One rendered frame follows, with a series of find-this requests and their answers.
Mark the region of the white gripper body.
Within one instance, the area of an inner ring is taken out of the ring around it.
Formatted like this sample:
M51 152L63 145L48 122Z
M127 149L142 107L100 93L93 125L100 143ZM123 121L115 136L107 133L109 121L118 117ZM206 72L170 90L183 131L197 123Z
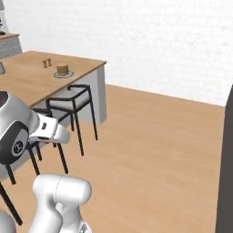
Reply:
M69 132L60 124L43 123L33 134L29 136L30 141L42 141L49 143L67 144Z

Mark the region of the brown pancake stack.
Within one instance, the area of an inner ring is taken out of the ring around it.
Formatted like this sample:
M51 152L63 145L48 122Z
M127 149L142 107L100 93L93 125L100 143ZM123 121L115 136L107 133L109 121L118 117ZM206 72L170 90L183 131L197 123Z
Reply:
M58 64L56 68L60 76L66 76L68 74L68 65L66 64Z

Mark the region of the wooden top dining counter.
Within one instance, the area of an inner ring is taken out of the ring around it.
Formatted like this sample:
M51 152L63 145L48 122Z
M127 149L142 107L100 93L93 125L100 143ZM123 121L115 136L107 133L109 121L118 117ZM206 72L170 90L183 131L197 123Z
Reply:
M43 60L51 58L52 66L44 68ZM66 64L74 75L69 78L55 78L56 66ZM36 51L3 59L5 73L0 75L0 90L5 90L21 98L29 106L36 106L47 97L59 95L73 83L88 84L96 114L96 122L106 121L106 61L64 56Z

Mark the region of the dark grey fridge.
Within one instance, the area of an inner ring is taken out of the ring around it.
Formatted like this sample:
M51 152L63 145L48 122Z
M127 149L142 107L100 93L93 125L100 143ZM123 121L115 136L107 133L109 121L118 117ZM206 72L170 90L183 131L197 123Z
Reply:
M233 233L233 86L225 108L215 233Z

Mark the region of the black stool grey seat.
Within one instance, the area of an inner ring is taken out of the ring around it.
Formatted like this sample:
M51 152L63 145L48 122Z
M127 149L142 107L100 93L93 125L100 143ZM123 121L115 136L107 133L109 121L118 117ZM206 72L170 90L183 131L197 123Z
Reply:
M66 117L70 117L71 129L76 130L80 152L81 155L84 155L78 113L87 105L90 105L94 135L95 139L98 139L91 87L89 85L84 84L69 85L67 87L67 91L68 93L66 96L49 97L46 100L46 108L50 112L52 112L53 110L58 110L65 113L63 116L59 118L59 122L63 121Z
M45 109L45 108L33 108L33 110L36 111L37 113L45 115L46 117L50 117L49 111L47 109ZM68 166L67 166L67 163L66 163L66 158L65 158L64 151L63 151L63 148L62 148L61 144L55 144L54 143L53 147L58 148L59 155L60 155L60 158L61 158L61 162L62 162L62 165L63 165L63 169L65 171L65 174L68 174ZM34 152L33 152L33 148L35 148L35 150L36 150L39 161L42 161L39 142L30 142L30 143L27 144L26 148L27 148L27 151L28 151L29 156L31 158L31 161L32 161L32 164L33 164L33 167L34 167L34 170L35 170L35 174L38 176L38 175L40 175L40 171L39 171L38 165L37 165L36 160L35 160L35 155L34 155Z
M13 185L15 185L16 181L15 181L15 177L14 177L14 174L13 174L13 171L12 171L10 165L5 165L5 169L6 169L7 174L9 176L10 180L11 180L11 183ZM1 181L0 181L0 196L3 198L5 204L7 205L8 209L11 212L11 214L13 215L16 223L19 226L22 226L23 225L23 220L20 218L18 212L16 211L15 206L14 206L13 202L11 201L10 197L7 195L7 193L5 191L5 188L2 185Z

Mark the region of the grey round plate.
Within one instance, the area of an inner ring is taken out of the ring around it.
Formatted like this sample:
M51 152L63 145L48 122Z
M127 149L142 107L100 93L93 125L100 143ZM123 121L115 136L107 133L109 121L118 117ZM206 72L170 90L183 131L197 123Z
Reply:
M58 74L58 72L55 72L54 73L54 77L55 78L69 78L69 77L72 77L74 75L74 72L73 71L68 71L68 74L67 75L65 75L65 76L60 76L59 74Z

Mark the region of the grey cupboard run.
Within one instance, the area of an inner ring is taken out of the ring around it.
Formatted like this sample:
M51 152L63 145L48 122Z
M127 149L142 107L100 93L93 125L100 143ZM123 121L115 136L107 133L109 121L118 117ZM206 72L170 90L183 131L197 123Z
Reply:
M0 35L0 59L22 54L19 34Z

